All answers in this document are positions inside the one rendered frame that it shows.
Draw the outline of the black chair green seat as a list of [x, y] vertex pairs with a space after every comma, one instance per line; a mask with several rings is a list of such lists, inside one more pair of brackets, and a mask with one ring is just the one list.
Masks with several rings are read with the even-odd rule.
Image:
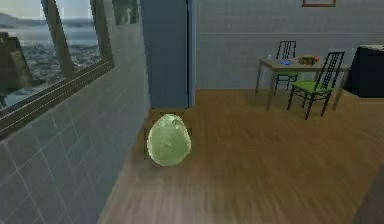
[[[279, 42], [279, 47], [276, 53], [277, 60], [289, 60], [296, 56], [296, 46], [297, 42], [294, 40], [283, 40]], [[286, 87], [289, 87], [291, 82], [294, 82], [298, 79], [299, 72], [285, 72], [285, 73], [276, 73], [275, 77], [275, 86], [274, 92], [277, 92], [278, 85], [281, 82], [286, 83]]]
[[344, 56], [345, 53], [342, 51], [328, 53], [321, 71], [315, 80], [293, 82], [291, 84], [287, 109], [291, 108], [293, 96], [296, 95], [303, 99], [302, 107], [307, 105], [305, 119], [309, 118], [313, 104], [316, 101], [323, 101], [321, 110], [321, 117], [323, 117], [332, 92], [336, 86]]

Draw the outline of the pale green egg-shaped object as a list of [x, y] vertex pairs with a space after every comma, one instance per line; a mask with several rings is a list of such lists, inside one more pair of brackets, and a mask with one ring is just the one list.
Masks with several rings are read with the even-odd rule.
[[191, 152], [191, 138], [180, 116], [165, 114], [151, 127], [146, 141], [150, 158], [160, 166], [175, 166]]

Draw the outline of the brown dining table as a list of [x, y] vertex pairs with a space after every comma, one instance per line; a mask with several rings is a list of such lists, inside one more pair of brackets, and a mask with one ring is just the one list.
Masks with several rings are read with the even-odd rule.
[[[269, 92], [268, 92], [268, 98], [266, 103], [266, 108], [270, 109], [272, 98], [273, 98], [273, 91], [275, 90], [275, 80], [276, 80], [275, 74], [276, 73], [283, 73], [283, 74], [287, 74], [291, 72], [314, 73], [313, 80], [316, 81], [320, 77], [324, 63], [325, 63], [325, 59], [320, 59], [314, 65], [300, 64], [298, 61], [293, 60], [291, 64], [283, 65], [282, 62], [277, 59], [260, 58], [258, 62], [258, 72], [256, 75], [255, 93], [258, 93], [258, 90], [259, 90], [260, 77], [261, 77], [263, 67], [268, 68], [269, 70], [272, 71], [272, 78], [269, 83]], [[342, 63], [339, 69], [339, 72], [343, 73], [341, 82], [339, 85], [334, 87], [334, 91], [333, 91], [335, 95], [335, 99], [331, 106], [333, 110], [335, 110], [339, 104], [340, 98], [343, 93], [343, 87], [345, 86], [347, 77], [349, 75], [349, 71], [350, 71], [350, 66]]]

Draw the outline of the brown framed window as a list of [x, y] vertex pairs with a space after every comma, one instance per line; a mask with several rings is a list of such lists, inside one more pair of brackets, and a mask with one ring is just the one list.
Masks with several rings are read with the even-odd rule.
[[0, 140], [113, 67], [103, 0], [0, 0]]

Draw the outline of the black cabinet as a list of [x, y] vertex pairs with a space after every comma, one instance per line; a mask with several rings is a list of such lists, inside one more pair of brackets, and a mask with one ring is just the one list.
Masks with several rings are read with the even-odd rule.
[[361, 98], [384, 98], [384, 45], [357, 48], [344, 89]]

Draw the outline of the dark framed wall picture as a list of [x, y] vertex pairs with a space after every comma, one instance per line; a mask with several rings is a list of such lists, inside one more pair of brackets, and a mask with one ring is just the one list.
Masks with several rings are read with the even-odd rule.
[[117, 25], [138, 22], [138, 0], [112, 0], [112, 4]]

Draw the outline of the brown framed wall picture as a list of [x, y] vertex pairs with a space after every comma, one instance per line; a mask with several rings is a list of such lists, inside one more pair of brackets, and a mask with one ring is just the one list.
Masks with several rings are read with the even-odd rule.
[[302, 7], [336, 7], [337, 0], [302, 0]]

